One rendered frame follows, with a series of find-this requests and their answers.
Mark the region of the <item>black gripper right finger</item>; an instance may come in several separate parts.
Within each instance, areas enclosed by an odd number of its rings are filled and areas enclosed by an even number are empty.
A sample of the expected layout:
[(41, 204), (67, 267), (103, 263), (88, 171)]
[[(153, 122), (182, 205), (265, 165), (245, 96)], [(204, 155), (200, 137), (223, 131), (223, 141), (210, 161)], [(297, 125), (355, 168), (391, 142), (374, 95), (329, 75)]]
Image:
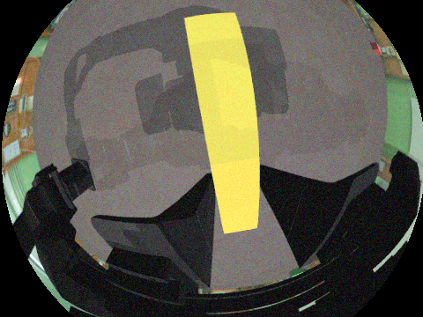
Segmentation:
[(260, 165), (260, 186), (299, 268), (318, 260), (346, 205), (376, 181), (380, 165), (371, 163), (334, 183), (311, 180)]

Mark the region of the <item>light green rectangular block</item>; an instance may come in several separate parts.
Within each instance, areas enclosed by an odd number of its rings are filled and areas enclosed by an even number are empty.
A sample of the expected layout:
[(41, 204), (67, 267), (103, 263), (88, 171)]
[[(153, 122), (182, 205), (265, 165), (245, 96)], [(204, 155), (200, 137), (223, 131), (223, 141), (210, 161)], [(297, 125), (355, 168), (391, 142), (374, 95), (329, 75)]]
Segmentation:
[(298, 268), (289, 272), (290, 278), (300, 275), (303, 271), (303, 268)]

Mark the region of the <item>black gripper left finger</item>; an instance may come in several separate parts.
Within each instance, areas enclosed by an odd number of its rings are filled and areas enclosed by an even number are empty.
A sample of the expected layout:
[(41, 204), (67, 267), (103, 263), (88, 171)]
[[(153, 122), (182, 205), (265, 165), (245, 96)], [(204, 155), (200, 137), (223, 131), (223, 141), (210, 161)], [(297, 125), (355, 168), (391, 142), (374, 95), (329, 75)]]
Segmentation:
[(186, 195), (155, 217), (96, 215), (96, 232), (111, 246), (168, 257), (198, 289), (211, 289), (216, 195), (206, 173)]

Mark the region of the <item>yellow bar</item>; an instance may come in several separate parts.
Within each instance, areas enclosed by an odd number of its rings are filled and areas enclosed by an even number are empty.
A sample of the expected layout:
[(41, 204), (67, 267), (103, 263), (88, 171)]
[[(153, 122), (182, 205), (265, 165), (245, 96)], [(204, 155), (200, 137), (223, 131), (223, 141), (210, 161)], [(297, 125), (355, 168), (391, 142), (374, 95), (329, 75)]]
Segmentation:
[(184, 19), (225, 233), (257, 228), (260, 201), (254, 87), (235, 14)]

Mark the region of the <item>red cube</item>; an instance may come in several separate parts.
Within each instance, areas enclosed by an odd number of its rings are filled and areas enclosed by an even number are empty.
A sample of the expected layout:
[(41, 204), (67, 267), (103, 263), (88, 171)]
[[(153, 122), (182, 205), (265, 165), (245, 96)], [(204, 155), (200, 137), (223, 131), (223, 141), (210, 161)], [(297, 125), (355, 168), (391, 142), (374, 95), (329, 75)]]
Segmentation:
[(380, 47), (378, 47), (378, 45), (377, 45), (376, 42), (371, 42), (371, 45), (370, 46), (373, 47), (373, 50), (374, 50), (374, 52), (375, 52), (376, 55), (382, 55), (381, 54)]

